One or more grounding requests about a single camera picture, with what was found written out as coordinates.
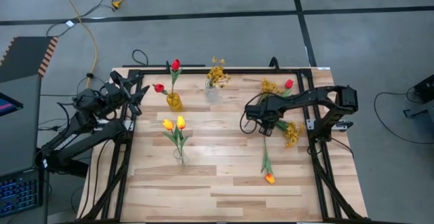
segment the clear vase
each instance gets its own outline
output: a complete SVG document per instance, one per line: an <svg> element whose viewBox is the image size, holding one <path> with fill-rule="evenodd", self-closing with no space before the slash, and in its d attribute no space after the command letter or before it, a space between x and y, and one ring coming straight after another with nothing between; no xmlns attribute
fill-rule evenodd
<svg viewBox="0 0 434 224"><path fill-rule="evenodd" d="M167 104L169 105L169 108L173 112L180 112L184 109L182 106L181 98L177 93L171 93L166 98Z"/></svg>
<svg viewBox="0 0 434 224"><path fill-rule="evenodd" d="M179 166L185 167L189 162L189 157L185 154L184 149L182 150L182 155L178 149L174 150L174 158Z"/></svg>
<svg viewBox="0 0 434 224"><path fill-rule="evenodd" d="M216 102L218 99L218 89L209 80L205 81L205 95L208 102Z"/></svg>

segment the wooden table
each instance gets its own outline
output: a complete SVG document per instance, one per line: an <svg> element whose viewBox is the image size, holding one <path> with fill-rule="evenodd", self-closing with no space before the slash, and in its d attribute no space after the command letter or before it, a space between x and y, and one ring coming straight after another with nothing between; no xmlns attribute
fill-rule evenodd
<svg viewBox="0 0 434 224"><path fill-rule="evenodd" d="M127 77L128 69L115 70ZM312 73L315 86L334 84L329 69L312 69ZM232 78L227 87L219 89L218 101L210 104L205 99L205 75L181 75L175 90L184 105L182 113L171 112L164 95L152 88L148 91L134 134L122 222L322 221L311 157L307 154L306 132L292 148L285 147L285 139L277 129L267 138L276 178L276 183L270 185L264 179L265 172L260 172L263 136L258 132L244 134L239 129L244 105L260 92L262 78L282 86L293 79L292 94L297 94L296 76L232 75ZM152 83L169 87L171 79L169 75L145 75L143 84ZM322 115L326 112L322 107L320 111ZM191 135L184 147L190 158L186 168L178 166L173 157L173 143L162 135L165 129L161 121L176 121L178 115L185 117L184 131ZM284 119L304 124L302 109L287 111ZM332 136L349 146L346 133L333 132ZM94 148L91 194L85 213L92 207L96 162L101 148L102 145ZM114 143L109 143L102 152L97 199L106 188L113 148ZM334 141L328 143L328 149L337 188L359 214L366 216L351 154ZM87 185L84 189L79 213L86 199ZM325 185L324 189L332 216L330 192ZM110 217L114 215L115 201L116 198L112 198Z"/></svg>

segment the keyboard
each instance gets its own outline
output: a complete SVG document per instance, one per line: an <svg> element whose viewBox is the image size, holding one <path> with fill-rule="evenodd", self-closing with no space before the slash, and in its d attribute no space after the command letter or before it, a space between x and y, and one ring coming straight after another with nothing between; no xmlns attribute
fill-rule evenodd
<svg viewBox="0 0 434 224"><path fill-rule="evenodd" d="M42 205L40 179L37 169L0 177L0 217Z"/></svg>

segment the cable plug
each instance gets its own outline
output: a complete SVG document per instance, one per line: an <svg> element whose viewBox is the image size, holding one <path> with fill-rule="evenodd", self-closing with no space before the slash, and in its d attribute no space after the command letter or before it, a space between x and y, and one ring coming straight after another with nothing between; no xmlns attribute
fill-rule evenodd
<svg viewBox="0 0 434 224"><path fill-rule="evenodd" d="M113 5L113 7L115 7L115 9L118 10L121 7L121 2L120 1L112 2L111 5Z"/></svg>

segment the gray floor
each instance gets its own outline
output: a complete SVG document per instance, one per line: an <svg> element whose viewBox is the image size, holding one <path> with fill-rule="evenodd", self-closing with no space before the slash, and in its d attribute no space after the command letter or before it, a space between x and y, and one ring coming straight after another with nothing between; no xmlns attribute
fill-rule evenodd
<svg viewBox="0 0 434 224"><path fill-rule="evenodd" d="M80 12L99 2L73 1ZM323 10L433 5L434 0L301 2L305 10ZM127 0L115 13L100 9L92 16L294 9L293 0ZM74 16L66 0L0 0L0 13L0 21ZM360 108L351 117L355 125L349 130L349 138L369 216L381 221L431 223L434 147L413 145L387 132L376 119L373 100L382 91L405 92L433 74L433 12L335 14L306 16L306 20L317 65L331 67L336 84L349 84L359 93ZM131 52L136 48L144 50L152 64L174 58L187 64L208 64L211 56L219 56L231 66L263 66L276 56L282 66L309 65L296 16L107 22L88 26L99 47L95 74L103 79L113 67L133 64ZM44 36L47 28L0 26L0 50L5 50L14 36ZM83 27L76 26L62 36L43 79L42 93L74 94L92 65L93 53ZM95 88L99 85L98 81L93 83ZM64 117L56 107L57 101L66 102L68 98L41 98L41 122ZM411 106L402 96L384 96L378 101L380 116L394 131L416 141L434 141L432 122L427 118L403 117L402 110ZM38 144L51 137L50 132L41 133ZM51 184L54 190L50 197L50 223L73 218L70 196L83 185L83 179L53 175Z"/></svg>

